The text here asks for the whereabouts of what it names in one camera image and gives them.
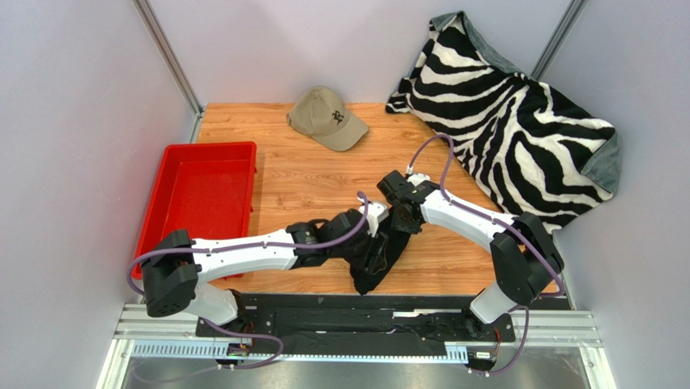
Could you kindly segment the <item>black t shirt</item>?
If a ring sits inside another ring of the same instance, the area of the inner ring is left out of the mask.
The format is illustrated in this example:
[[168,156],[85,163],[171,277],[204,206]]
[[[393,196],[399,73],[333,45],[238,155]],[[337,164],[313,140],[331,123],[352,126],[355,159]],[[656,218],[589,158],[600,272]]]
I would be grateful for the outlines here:
[[[409,233],[400,232],[391,228],[392,216],[388,215],[382,221],[379,222],[377,231],[370,235],[368,230],[365,230],[363,235],[357,235],[356,239],[352,241],[353,251],[348,254],[344,259],[350,264],[350,275],[353,279],[353,285],[355,290],[359,295],[365,295],[373,291],[389,274],[393,265],[399,260],[403,251],[407,247],[411,235]],[[386,258],[388,261],[388,267],[373,276],[367,276],[362,272],[354,271],[351,269],[351,261],[364,253],[372,237],[377,234],[386,234],[389,237],[388,246],[386,249]]]

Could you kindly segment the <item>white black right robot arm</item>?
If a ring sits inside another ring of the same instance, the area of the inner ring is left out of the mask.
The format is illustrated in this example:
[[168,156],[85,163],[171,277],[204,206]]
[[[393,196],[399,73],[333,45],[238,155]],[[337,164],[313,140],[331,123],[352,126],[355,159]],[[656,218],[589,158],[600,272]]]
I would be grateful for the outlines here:
[[448,192],[425,174],[394,170],[377,183],[390,206],[390,227],[407,235],[430,224],[456,233],[484,248],[495,279],[461,313],[461,329],[482,339],[500,317],[528,307],[552,282],[562,284],[564,260],[542,221],[530,212],[519,216],[489,211]]

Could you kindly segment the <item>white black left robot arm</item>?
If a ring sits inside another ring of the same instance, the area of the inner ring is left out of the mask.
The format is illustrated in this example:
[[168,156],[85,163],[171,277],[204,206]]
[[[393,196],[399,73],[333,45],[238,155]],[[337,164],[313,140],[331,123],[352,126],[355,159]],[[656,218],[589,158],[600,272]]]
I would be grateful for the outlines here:
[[193,239],[185,229],[166,235],[139,261],[143,296],[151,318],[193,314],[215,325],[242,316],[241,295],[212,281],[254,271],[320,267],[343,259],[360,267],[375,249],[389,215],[386,205],[363,201],[331,220],[296,223],[253,237]]

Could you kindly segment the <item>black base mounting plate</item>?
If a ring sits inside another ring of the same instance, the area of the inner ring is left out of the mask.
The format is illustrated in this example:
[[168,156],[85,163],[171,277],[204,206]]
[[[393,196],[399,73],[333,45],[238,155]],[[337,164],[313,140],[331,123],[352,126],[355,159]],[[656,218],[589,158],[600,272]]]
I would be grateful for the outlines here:
[[439,357],[445,343],[493,348],[519,342],[508,314],[482,339],[460,324],[470,296],[245,293],[242,316],[224,329],[283,341],[283,355]]

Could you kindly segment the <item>beige baseball cap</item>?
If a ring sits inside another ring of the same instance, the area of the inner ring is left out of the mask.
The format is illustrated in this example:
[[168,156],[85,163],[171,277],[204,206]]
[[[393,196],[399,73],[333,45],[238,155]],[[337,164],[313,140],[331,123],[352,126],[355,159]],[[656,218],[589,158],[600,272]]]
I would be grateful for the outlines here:
[[305,91],[286,120],[293,130],[335,152],[351,149],[369,132],[369,126],[345,106],[341,97],[323,86]]

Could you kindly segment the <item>zebra print blanket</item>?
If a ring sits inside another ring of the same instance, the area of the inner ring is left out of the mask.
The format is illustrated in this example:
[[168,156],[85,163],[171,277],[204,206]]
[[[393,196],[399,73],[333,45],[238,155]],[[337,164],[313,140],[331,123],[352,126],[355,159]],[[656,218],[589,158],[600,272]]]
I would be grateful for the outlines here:
[[616,128],[504,58],[464,11],[430,19],[428,39],[385,109],[443,135],[501,211],[535,214],[548,232],[618,190]]

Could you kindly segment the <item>red plastic tray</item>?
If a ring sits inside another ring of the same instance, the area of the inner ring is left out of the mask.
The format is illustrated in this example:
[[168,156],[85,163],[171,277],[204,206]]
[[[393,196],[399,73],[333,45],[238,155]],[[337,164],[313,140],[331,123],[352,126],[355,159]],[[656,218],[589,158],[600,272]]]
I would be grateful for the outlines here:
[[256,155],[254,142],[167,146],[134,255],[153,250],[177,229],[187,230],[192,238],[247,236]]

